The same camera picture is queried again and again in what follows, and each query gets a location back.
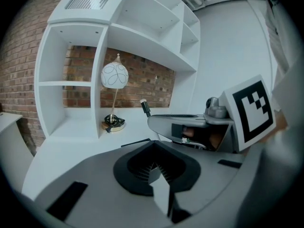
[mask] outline white lamp shade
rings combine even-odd
[[[128,79],[128,70],[118,62],[105,65],[101,72],[101,83],[107,88],[122,89],[128,83]]]

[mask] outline white table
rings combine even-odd
[[[0,113],[0,165],[9,184],[19,192],[33,160],[16,124],[21,117],[22,115]]]
[[[165,114],[164,109],[152,109],[154,114]],[[117,109],[119,117],[126,120],[126,126],[115,133],[103,132],[96,141],[71,138],[63,140],[47,138],[41,145],[25,177],[22,194],[32,200],[52,181],[80,163],[82,160],[121,145],[146,138],[155,140],[155,132],[149,129],[147,117],[141,108]]]

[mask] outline lamp base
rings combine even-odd
[[[106,130],[109,127],[109,125],[106,122],[101,122],[101,127]],[[124,127],[125,127],[125,122],[120,127],[111,128],[110,132],[120,131],[120,130],[124,129]]]

